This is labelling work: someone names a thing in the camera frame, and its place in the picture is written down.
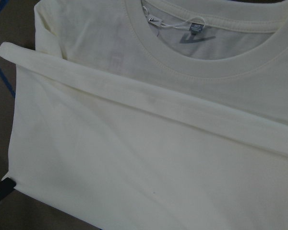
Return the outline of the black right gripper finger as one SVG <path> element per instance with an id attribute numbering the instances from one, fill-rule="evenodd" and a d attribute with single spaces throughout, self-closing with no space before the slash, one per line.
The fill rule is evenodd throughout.
<path id="1" fill-rule="evenodd" d="M 16 182 L 9 177 L 0 181 L 0 202 L 13 192 L 15 187 Z"/>

